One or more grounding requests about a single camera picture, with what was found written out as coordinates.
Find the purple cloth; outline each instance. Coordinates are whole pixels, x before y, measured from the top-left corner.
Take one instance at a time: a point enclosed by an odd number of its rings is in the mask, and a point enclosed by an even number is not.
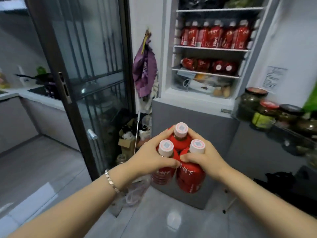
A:
[[[134,58],[132,75],[139,98],[151,93],[151,89],[157,73],[155,54],[149,46],[150,38],[145,42],[143,53],[143,41]]]

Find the door frame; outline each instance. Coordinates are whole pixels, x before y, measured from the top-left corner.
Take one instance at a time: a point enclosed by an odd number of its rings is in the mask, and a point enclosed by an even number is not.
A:
[[[125,79],[125,89],[127,94],[128,108],[130,112],[135,113],[135,95],[134,82],[132,77],[132,45],[131,45],[131,28],[130,12],[128,0],[117,0],[119,5],[119,15],[121,24],[121,38],[123,48],[123,72]],[[67,117],[78,142],[80,151],[87,166],[89,175],[92,180],[99,178],[99,173],[93,151],[90,146],[87,131],[85,130],[76,100],[72,100],[64,91],[66,84],[71,97],[74,97],[69,76],[63,61],[63,57],[55,36],[53,26],[50,22],[48,12],[42,0],[25,0],[29,14],[33,20],[35,30],[40,40],[43,52],[48,62],[54,81],[60,92],[61,100],[65,107]],[[65,83],[60,79],[60,73],[64,77]]]

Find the person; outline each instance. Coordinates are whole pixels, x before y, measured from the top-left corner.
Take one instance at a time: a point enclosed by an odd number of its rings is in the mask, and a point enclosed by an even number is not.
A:
[[[122,190],[138,177],[163,167],[177,168],[180,162],[164,158],[156,152],[158,144],[174,132],[174,126],[153,137],[126,163],[109,171],[114,185]],[[239,171],[230,167],[213,145],[189,128],[193,139],[205,142],[204,154],[188,153],[182,162],[199,164],[213,179],[223,183],[262,221],[277,237],[316,238],[317,221],[268,192]],[[71,238],[84,237],[93,224],[116,197],[116,191],[105,175],[56,204],[46,212],[23,225],[10,238]]]

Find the cabinet door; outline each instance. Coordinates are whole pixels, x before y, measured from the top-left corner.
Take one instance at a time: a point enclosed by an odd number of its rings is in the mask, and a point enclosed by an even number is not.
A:
[[[0,102],[0,153],[38,135],[19,98]]]
[[[41,134],[79,150],[77,140],[65,111],[39,102],[23,99],[30,116]]]

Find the silver bracelet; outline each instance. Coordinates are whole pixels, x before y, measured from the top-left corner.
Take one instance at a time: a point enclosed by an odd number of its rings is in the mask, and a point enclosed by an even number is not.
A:
[[[107,177],[107,180],[109,181],[109,184],[112,186],[112,188],[115,190],[115,192],[120,193],[120,190],[114,185],[112,179],[109,176],[108,170],[105,170],[105,176]]]

